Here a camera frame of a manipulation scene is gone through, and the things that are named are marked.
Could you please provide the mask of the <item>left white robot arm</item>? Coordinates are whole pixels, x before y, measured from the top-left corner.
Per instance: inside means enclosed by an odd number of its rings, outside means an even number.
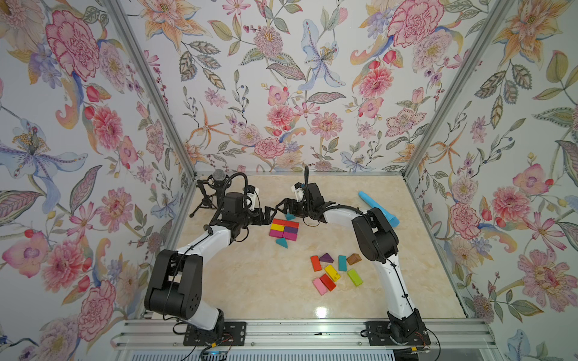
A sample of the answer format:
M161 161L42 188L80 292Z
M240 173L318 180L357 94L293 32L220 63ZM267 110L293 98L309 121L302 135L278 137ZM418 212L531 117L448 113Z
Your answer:
M274 217L273 208L260 207L257 188L227 193L200 237L183 248L159 253L144 298L145 309L221 333L222 311L203 300L204 266L232 245L242 230L270 225Z

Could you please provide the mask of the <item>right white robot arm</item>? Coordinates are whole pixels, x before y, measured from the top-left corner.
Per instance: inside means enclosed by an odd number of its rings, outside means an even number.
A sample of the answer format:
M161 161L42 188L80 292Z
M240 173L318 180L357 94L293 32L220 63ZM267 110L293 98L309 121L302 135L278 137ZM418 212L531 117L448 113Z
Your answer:
M424 336L425 324L407 290L400 269L399 238L394 228L400 221L365 192L359 197L369 206L367 211L350 205L327 202L317 184L297 183L292 186L295 197L275 206L283 214L309 218L321 224L349 226L355 233L364 258L375 266L388 306L385 332L394 344L409 344L415 336Z

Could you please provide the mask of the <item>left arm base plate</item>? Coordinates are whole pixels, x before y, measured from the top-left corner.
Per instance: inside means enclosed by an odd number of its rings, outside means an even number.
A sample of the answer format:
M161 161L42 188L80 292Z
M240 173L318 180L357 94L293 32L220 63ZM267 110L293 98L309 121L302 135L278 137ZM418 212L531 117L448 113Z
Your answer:
M188 325L183 340L183 345L190 346L227 346L240 347L245 345L247 335L246 322L218 323L212 330L204 330Z

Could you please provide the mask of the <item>magenta rectangular block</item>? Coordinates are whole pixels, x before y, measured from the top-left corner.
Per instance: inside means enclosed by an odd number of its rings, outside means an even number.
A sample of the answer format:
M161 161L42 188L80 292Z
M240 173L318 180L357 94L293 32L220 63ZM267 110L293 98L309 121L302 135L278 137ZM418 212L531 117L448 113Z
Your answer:
M278 231L278 230L270 230L269 236L274 237L276 239L283 239L284 238L284 232Z
M297 237L298 237L298 234L297 234L297 233L287 233L287 232L283 232L282 237L285 238L286 240L289 240L289 241L296 241L296 240L297 240Z

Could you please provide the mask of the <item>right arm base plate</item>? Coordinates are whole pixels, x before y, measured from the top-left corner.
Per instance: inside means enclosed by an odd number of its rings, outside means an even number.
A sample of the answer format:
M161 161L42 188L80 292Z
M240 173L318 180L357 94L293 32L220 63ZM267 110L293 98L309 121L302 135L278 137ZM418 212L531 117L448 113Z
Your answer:
M424 323L414 331L404 331L400 326L391 326L388 321L367 321L364 324L363 336L370 346L424 347L430 346L430 332Z

